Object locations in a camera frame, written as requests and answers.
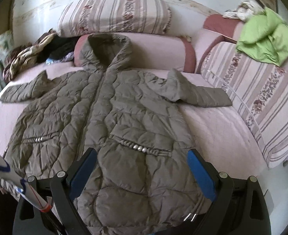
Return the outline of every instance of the jacket hood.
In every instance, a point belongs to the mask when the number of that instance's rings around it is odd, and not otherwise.
[[[129,37],[95,33],[88,36],[79,56],[82,66],[90,70],[123,70],[130,66],[131,53]]]

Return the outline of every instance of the crumpled white fabric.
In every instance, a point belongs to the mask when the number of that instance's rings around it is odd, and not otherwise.
[[[255,1],[242,0],[239,6],[234,10],[227,10],[222,16],[224,18],[238,18],[244,22],[252,16],[261,14],[264,9]]]

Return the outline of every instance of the jacket pocket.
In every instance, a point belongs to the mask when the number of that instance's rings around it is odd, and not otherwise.
[[[155,156],[171,156],[174,140],[154,132],[147,132],[126,125],[115,125],[110,138],[120,144]]]
[[[24,131],[22,143],[41,143],[59,136],[63,129],[62,122],[42,122],[33,125]]]

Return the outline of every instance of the floral wallpaper border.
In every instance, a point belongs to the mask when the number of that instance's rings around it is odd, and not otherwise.
[[[46,2],[28,12],[25,14],[18,16],[18,17],[13,17],[13,23],[18,25],[23,24],[24,22],[28,21],[31,19],[34,15],[39,14],[44,12],[47,9],[54,9],[56,7],[62,6],[64,4],[68,4],[72,2],[73,0],[51,0],[49,2]],[[195,2],[193,0],[164,0],[168,2],[169,4],[175,4],[179,5],[188,9],[191,9],[192,11],[196,11],[202,15],[205,16],[210,16],[212,14],[219,14],[217,11],[214,11],[203,4],[200,4],[198,2]]]

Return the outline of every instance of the jacket's left sleeve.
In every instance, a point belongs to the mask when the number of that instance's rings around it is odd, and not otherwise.
[[[60,78],[48,79],[46,71],[42,71],[29,83],[8,87],[1,95],[1,102],[21,102],[34,100],[43,96],[60,82]]]
[[[172,102],[182,100],[204,108],[232,105],[232,101],[221,88],[195,86],[175,69],[169,71],[166,80],[154,77],[147,81],[147,84],[160,96]]]

